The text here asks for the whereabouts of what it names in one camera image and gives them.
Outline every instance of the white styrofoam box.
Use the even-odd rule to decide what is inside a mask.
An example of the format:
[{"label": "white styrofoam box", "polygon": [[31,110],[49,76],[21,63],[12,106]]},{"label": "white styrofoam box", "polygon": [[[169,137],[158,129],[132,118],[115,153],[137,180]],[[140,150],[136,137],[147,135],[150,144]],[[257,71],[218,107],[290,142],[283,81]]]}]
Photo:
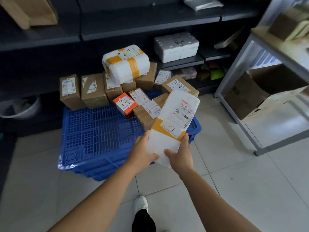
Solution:
[{"label": "white styrofoam box", "polygon": [[163,63],[196,55],[199,41],[188,32],[158,36],[154,50]]},{"label": "white styrofoam box", "polygon": [[160,157],[155,162],[167,168],[170,161],[164,149],[177,152],[180,142],[189,127],[200,100],[181,90],[173,90],[155,123],[153,124],[146,144],[148,153],[157,153]]},{"label": "white styrofoam box", "polygon": [[116,84],[123,84],[149,72],[148,56],[136,45],[103,55],[105,71]]}]

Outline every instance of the white tiled floor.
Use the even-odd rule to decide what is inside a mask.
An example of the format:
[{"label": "white tiled floor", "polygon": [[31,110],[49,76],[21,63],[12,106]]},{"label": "white tiled floor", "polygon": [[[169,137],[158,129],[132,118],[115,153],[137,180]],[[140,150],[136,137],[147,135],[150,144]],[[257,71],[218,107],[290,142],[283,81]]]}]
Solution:
[{"label": "white tiled floor", "polygon": [[[222,105],[212,95],[199,98],[202,132],[191,143],[197,172],[262,231],[308,231],[309,140],[256,157]],[[266,146],[308,129],[309,109],[295,100],[246,124]],[[101,184],[57,170],[60,138],[55,130],[18,140],[0,202],[0,231],[47,231]],[[205,231],[178,175],[153,164],[129,185],[109,232],[131,231],[138,194],[146,196],[158,232]]]}]

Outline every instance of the forearm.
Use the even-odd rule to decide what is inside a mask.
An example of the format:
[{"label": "forearm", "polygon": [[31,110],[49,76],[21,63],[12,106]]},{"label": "forearm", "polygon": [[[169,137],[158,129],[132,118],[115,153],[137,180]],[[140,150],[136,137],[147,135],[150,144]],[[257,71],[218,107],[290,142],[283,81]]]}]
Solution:
[{"label": "forearm", "polygon": [[250,221],[225,202],[194,170],[180,175],[207,232],[260,232]]},{"label": "forearm", "polygon": [[134,176],[134,169],[124,164],[49,232],[107,231]]}]

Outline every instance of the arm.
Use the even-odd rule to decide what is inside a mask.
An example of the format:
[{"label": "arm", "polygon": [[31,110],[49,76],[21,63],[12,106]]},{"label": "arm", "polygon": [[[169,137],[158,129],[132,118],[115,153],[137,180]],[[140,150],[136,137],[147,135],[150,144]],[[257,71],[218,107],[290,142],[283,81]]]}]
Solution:
[{"label": "arm", "polygon": [[126,190],[137,173],[158,159],[146,152],[149,131],[138,137],[128,159],[101,186],[54,225],[49,232],[105,232],[110,226]]},{"label": "arm", "polygon": [[173,153],[169,149],[164,152],[170,159],[172,168],[187,187],[193,205],[207,232],[261,232],[224,201],[194,170],[187,134],[177,153]]}]

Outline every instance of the black pants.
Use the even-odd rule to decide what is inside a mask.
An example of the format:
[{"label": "black pants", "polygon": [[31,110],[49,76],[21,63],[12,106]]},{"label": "black pants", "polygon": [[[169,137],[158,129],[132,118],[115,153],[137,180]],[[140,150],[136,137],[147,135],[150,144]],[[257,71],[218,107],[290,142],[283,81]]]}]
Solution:
[{"label": "black pants", "polygon": [[156,232],[155,222],[146,209],[139,210],[135,215],[132,232]]}]

